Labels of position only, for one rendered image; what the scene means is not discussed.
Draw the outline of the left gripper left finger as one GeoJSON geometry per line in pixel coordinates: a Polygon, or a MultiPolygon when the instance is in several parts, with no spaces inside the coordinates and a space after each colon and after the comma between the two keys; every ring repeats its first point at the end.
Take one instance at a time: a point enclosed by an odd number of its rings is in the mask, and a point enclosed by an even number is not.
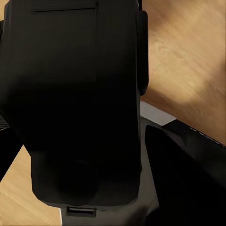
{"type": "Polygon", "coordinates": [[[0,182],[22,146],[23,143],[12,128],[0,130],[0,182]]]}

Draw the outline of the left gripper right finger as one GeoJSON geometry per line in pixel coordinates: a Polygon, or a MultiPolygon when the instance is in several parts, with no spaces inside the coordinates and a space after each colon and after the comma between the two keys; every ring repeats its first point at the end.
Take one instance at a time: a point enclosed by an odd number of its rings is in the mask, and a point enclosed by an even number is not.
{"type": "Polygon", "coordinates": [[[165,131],[146,126],[145,146],[164,226],[226,226],[226,189],[165,131]]]}

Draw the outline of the digital camera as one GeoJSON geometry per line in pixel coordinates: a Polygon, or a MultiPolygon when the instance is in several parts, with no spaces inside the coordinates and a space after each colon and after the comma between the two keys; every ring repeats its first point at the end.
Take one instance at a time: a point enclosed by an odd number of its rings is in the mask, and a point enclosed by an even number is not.
{"type": "Polygon", "coordinates": [[[140,96],[149,84],[142,0],[10,0],[0,21],[0,130],[31,157],[32,192],[66,216],[137,201],[140,96]]]}

